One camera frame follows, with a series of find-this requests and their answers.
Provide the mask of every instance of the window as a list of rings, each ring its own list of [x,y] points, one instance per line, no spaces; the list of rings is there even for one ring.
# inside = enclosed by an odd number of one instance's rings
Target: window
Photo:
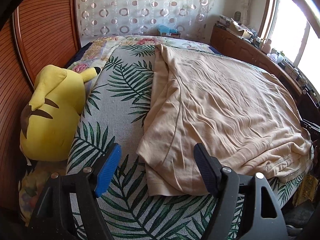
[[[270,0],[266,6],[268,16],[260,28],[261,37],[270,38],[271,47],[283,51],[285,59],[299,68],[308,83],[320,92],[320,39],[292,0]]]

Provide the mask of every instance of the curtain with circle pattern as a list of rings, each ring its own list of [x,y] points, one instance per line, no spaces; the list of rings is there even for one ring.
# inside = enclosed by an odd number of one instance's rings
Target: curtain with circle pattern
[[[82,43],[114,35],[157,35],[177,29],[182,39],[203,41],[214,0],[76,0]]]

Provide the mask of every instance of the floral bedspread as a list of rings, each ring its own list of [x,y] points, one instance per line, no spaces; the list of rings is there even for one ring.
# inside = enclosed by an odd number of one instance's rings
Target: floral bedspread
[[[198,240],[216,204],[212,195],[148,196],[144,162],[135,151],[150,109],[155,45],[159,43],[214,54],[208,45],[193,41],[118,36],[97,39],[82,59],[69,67],[77,72],[93,66],[102,68],[97,80],[87,87],[90,94],[72,144],[67,173],[92,165],[113,142],[121,145],[122,159],[108,191],[98,199],[115,239]],[[269,181],[281,207],[304,175],[286,184],[277,178]],[[236,237],[243,201],[239,195],[228,239]],[[86,239],[74,195],[72,206],[78,235]]]

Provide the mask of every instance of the stuffed animal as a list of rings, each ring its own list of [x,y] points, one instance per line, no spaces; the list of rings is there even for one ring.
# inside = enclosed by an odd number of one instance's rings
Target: stuffed animal
[[[81,73],[45,66],[35,80],[35,92],[21,113],[20,149],[32,160],[62,161],[69,156],[85,104],[84,82],[100,73]]]

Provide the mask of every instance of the cardboard box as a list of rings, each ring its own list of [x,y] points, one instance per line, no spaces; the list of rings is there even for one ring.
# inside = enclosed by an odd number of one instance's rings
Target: cardboard box
[[[181,35],[181,33],[160,33],[158,31],[158,36],[161,36],[161,37],[179,39],[180,35]]]
[[[243,37],[247,40],[251,39],[253,33],[248,30],[248,28],[244,25],[239,25],[237,22],[232,21],[229,27],[229,31],[232,32],[234,35]]]

